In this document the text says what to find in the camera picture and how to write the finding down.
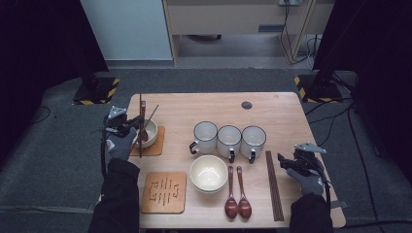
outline ceramic bowl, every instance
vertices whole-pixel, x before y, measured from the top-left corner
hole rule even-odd
[[[149,139],[146,142],[142,143],[142,148],[150,147],[156,140],[157,140],[157,124],[151,119],[149,124],[146,126],[146,132],[148,132]]]
[[[227,182],[227,167],[214,155],[203,155],[190,166],[190,179],[194,186],[206,193],[219,191]]]

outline power outlet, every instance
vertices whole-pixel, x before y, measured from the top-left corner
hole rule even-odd
[[[299,6],[302,4],[302,0],[279,0],[279,5],[280,6]]]

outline white wall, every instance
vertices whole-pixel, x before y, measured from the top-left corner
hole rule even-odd
[[[106,60],[172,60],[161,0],[81,0]]]

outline wooden coaster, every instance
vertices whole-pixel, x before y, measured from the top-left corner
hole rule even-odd
[[[186,173],[149,173],[142,198],[142,213],[182,213],[185,210]]]
[[[166,129],[164,126],[159,126],[157,128],[157,139],[156,141],[148,148],[144,148],[142,151],[142,156],[157,156],[161,155],[163,152],[163,141],[164,141],[164,132]],[[139,146],[136,147],[131,151],[130,156],[139,156]]]

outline gray carpet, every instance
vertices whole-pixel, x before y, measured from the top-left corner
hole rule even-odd
[[[108,105],[74,106],[72,98],[81,80],[49,89],[11,160],[0,174],[0,206],[58,206],[86,208],[94,204],[102,184],[100,173],[100,127],[112,105],[127,107],[135,93],[293,91],[293,78],[308,70],[222,69],[222,70],[112,70],[120,78],[119,87]],[[342,74],[348,82],[353,74]],[[341,88],[344,96],[349,94]],[[308,121],[334,116],[351,101],[326,104]],[[302,103],[305,112],[317,104]],[[351,120],[360,143],[380,220],[411,219],[412,189],[396,165],[377,157],[360,117],[351,111]],[[311,123],[318,144],[326,138],[332,118]],[[323,148],[331,182],[341,200],[347,224],[374,221],[365,173],[352,136],[347,114],[338,116]],[[86,232],[91,215],[0,214],[0,232]],[[411,232],[411,225],[385,225],[385,232]],[[377,226],[339,229],[336,232],[380,232]]]

